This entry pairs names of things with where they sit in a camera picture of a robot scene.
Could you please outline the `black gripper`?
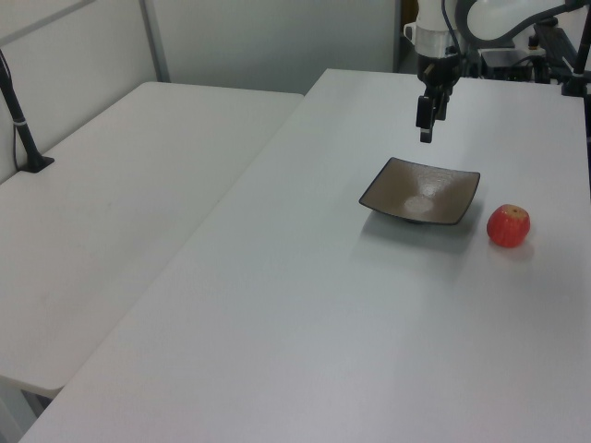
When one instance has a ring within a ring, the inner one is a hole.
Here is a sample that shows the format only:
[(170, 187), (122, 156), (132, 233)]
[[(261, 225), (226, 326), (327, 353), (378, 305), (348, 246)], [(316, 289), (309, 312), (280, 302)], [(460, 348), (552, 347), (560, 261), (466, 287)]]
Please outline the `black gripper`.
[(416, 127), (422, 143), (432, 141), (435, 119), (444, 121), (452, 89), (461, 77), (461, 57), (458, 54), (436, 58), (420, 54), (417, 58), (417, 77), (425, 85), (425, 95), (419, 96), (416, 110)]

